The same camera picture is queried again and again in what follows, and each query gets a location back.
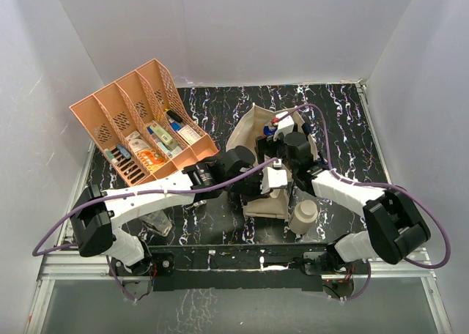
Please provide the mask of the orange bottle blue cap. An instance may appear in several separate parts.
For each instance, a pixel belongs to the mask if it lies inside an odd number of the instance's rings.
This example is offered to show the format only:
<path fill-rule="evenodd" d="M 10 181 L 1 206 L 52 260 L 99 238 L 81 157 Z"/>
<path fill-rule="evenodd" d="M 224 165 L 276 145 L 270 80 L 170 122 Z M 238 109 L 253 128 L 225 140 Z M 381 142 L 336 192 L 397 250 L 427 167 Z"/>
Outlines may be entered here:
<path fill-rule="evenodd" d="M 276 126 L 274 125 L 265 125 L 263 127 L 263 135 L 268 137 L 268 136 L 273 136 L 276 132 Z"/>

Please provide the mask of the beige canvas tote bag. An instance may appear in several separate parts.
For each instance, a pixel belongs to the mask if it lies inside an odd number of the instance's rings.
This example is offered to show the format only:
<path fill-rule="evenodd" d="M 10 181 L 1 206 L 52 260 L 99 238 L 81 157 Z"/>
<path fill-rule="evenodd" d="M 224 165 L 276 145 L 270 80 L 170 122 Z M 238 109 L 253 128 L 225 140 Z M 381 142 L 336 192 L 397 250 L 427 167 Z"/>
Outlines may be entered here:
<path fill-rule="evenodd" d="M 253 179 L 271 183 L 270 174 L 273 174 L 281 183 L 294 182 L 306 192 L 314 192 L 307 179 L 321 171 L 322 167 L 317 160 L 317 148 L 309 125 L 301 119 L 298 109 L 273 112 L 254 105 L 236 125 L 227 141 L 226 151 L 242 146 L 253 153 L 253 166 L 264 163 L 265 156 L 280 154 L 280 168 L 285 171 L 276 171 L 275 164 L 269 163 L 253 175 Z M 246 217 L 285 219 L 288 216 L 287 188 L 272 186 L 263 196 L 257 197 L 244 190 L 241 199 Z"/>

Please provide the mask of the cream cylindrical bottle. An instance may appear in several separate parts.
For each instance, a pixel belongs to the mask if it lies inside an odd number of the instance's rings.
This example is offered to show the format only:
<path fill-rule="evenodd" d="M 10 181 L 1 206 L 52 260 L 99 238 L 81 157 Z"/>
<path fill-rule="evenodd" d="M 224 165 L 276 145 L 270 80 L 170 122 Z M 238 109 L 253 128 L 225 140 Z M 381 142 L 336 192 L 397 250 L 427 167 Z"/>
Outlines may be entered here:
<path fill-rule="evenodd" d="M 295 234 L 307 233 L 318 214 L 317 204 L 313 200 L 299 202 L 289 218 L 289 229 Z"/>

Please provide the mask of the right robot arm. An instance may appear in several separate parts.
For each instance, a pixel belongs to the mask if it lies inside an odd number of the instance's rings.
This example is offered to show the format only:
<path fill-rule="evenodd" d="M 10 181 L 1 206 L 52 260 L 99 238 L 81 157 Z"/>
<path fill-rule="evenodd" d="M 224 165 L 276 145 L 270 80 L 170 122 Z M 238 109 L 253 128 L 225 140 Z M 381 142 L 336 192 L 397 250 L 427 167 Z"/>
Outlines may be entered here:
<path fill-rule="evenodd" d="M 343 235 L 328 246 L 328 267 L 342 273 L 359 259 L 398 264 L 431 237 L 416 204 L 395 188 L 376 188 L 340 177 L 311 151 L 306 135 L 258 137 L 258 160 L 277 157 L 302 191 L 333 201 L 364 218 L 366 230 Z"/>

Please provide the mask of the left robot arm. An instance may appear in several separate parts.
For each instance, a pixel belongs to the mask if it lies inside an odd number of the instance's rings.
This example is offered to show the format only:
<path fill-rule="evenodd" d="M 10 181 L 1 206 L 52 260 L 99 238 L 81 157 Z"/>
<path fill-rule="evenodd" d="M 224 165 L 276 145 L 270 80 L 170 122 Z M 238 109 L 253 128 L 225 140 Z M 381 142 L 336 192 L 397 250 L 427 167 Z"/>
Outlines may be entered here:
<path fill-rule="evenodd" d="M 110 256 L 137 275 L 146 273 L 152 263 L 148 248 L 124 231 L 123 225 L 170 207 L 218 198 L 227 188 L 258 195 L 261 172 L 252 170 L 255 161 L 250 149 L 236 146 L 167 177 L 133 187 L 84 188 L 70 217 L 80 256 Z"/>

